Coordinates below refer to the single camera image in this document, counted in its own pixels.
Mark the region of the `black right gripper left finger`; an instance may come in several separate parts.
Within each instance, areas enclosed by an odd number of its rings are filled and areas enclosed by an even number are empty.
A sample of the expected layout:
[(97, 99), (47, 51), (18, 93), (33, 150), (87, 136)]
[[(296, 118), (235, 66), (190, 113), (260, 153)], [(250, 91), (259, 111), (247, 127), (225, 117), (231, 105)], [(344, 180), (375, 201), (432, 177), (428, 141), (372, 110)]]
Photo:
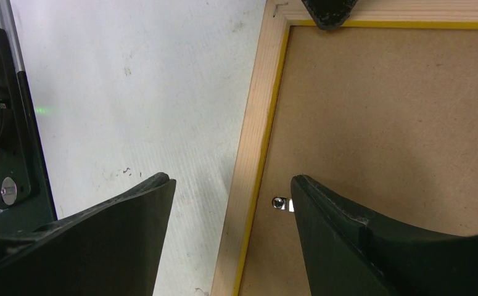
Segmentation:
[(175, 189), (160, 172), (72, 216), (0, 234), (0, 295), (152, 295)]

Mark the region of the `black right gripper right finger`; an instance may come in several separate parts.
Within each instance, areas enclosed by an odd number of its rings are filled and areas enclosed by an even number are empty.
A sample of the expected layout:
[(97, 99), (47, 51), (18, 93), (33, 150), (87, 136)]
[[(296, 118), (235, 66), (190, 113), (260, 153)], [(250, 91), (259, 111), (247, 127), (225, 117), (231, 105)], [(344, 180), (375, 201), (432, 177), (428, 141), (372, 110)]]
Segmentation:
[(403, 223), (307, 175), (291, 197), (312, 295), (478, 295), (478, 235)]

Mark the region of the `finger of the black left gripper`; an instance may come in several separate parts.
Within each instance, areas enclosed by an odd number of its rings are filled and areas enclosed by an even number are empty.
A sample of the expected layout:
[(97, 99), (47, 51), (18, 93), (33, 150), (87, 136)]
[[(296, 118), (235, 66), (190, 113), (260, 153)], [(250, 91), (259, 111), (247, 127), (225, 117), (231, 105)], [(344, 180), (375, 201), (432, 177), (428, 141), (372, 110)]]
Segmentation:
[(341, 27), (358, 0), (302, 0), (310, 17), (320, 30)]

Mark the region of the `yellow wooden picture frame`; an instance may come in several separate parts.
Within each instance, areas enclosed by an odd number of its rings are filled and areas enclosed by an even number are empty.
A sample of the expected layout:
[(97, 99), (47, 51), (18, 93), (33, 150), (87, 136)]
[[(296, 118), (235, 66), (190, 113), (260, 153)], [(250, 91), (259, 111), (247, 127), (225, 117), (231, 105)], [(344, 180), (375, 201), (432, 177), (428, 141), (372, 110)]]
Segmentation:
[[(213, 275), (212, 295), (237, 295), (293, 26), (314, 26), (301, 1), (267, 1)], [(358, 1), (345, 27), (478, 30), (478, 1)]]

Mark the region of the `small metal turn clip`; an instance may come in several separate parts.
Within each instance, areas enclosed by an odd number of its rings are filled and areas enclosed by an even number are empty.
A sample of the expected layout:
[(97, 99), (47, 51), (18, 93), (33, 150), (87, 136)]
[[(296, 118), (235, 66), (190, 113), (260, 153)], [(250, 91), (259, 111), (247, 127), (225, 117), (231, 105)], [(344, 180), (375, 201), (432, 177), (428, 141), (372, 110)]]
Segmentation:
[(283, 210), (287, 212), (294, 212), (294, 203), (292, 198), (276, 196), (272, 199), (272, 206), (275, 209)]

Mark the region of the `brown cardboard backing board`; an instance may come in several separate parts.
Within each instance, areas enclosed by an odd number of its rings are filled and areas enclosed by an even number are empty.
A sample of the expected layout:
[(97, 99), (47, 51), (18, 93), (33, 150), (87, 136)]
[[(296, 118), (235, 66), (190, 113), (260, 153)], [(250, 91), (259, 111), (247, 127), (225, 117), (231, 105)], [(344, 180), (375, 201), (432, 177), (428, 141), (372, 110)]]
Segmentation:
[(386, 216), (478, 234), (478, 31), (293, 27), (241, 295), (308, 295), (294, 215), (305, 174)]

